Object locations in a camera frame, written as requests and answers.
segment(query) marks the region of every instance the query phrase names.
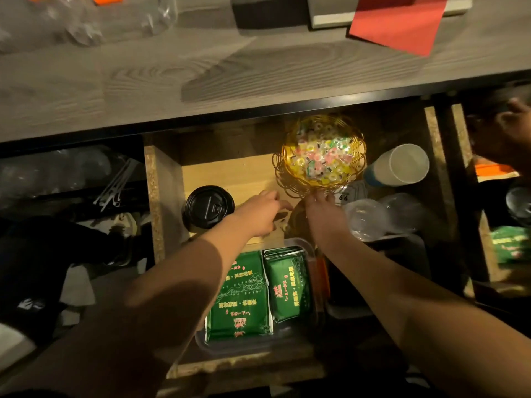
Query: wet wipe packet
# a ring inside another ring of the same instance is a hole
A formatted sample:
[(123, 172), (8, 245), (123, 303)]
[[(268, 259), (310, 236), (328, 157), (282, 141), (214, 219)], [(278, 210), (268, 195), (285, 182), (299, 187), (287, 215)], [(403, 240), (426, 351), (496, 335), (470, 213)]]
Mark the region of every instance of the wet wipe packet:
[(273, 333), (261, 252), (240, 254), (205, 319), (205, 342)]
[(275, 321), (309, 312), (312, 304), (304, 251), (300, 247), (264, 250), (263, 258)]

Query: yellow woven basket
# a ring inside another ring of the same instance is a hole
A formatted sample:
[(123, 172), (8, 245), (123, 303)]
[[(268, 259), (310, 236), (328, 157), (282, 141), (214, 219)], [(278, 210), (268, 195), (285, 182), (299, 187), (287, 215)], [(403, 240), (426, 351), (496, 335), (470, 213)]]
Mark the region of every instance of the yellow woven basket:
[[(337, 129), (337, 132), (347, 139), (349, 154), (353, 156), (347, 170), (341, 174), (337, 181), (307, 178), (304, 173), (294, 170), (291, 164), (292, 159), (296, 156), (298, 147), (297, 133), (301, 127), (315, 128), (317, 132), (317, 129), (324, 131), (325, 128), (329, 128), (327, 126)], [(273, 157), (277, 183), (293, 198), (303, 198), (312, 189), (335, 192), (340, 187), (354, 180), (363, 171), (366, 166), (365, 154), (366, 145), (365, 141), (363, 141), (363, 135), (349, 117), (341, 115), (309, 116), (297, 121), (286, 136), (282, 152), (275, 154)]]

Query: red envelope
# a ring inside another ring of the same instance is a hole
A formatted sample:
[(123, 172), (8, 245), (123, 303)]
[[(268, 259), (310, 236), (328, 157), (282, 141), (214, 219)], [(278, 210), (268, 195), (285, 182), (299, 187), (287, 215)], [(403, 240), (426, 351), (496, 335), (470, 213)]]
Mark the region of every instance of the red envelope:
[(448, 0), (359, 0), (350, 35), (427, 57)]

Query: black container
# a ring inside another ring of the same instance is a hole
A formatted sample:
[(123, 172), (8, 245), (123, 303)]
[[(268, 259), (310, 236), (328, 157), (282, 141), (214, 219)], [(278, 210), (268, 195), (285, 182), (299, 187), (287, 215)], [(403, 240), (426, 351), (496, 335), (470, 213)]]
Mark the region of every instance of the black container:
[(231, 195), (218, 186), (196, 188), (186, 200), (184, 219), (186, 225), (210, 229), (234, 212)]

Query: green packet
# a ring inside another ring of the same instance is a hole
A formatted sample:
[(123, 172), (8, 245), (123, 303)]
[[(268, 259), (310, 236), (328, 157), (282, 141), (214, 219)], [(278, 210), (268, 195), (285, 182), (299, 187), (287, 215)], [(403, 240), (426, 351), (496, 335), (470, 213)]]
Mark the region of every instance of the green packet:
[(310, 311), (311, 293), (304, 251), (300, 247), (264, 250), (263, 257), (275, 321), (280, 323)]
[(491, 232), (499, 264), (531, 262), (529, 232), (525, 227), (516, 226), (501, 226)]
[(273, 333), (260, 252), (240, 254), (205, 319), (205, 342)]

